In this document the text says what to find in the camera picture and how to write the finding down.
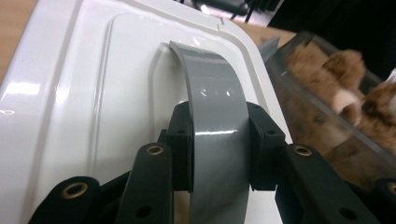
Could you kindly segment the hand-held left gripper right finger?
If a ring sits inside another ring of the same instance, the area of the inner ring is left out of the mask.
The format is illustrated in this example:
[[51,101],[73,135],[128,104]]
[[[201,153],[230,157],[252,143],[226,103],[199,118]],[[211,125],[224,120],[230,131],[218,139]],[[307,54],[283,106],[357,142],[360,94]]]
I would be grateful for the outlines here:
[[250,128],[250,185],[253,190],[275,190],[279,150],[286,135],[260,106],[247,102]]

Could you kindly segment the white lid with grey handle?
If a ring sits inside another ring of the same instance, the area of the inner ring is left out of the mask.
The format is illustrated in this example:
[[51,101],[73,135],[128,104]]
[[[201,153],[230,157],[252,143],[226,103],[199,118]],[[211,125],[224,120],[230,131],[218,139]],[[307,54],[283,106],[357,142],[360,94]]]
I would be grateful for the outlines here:
[[221,55],[246,99],[285,125],[233,22],[171,0],[37,0],[0,84],[0,224],[27,224],[69,177],[107,182],[132,167],[187,100],[170,42]]

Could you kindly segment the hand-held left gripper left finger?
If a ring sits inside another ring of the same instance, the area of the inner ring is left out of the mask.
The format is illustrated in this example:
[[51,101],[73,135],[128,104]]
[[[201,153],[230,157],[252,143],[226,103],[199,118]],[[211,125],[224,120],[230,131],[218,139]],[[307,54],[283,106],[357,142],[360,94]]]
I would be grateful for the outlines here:
[[188,102],[174,107],[168,128],[162,129],[160,141],[172,149],[174,190],[192,192],[193,134]]

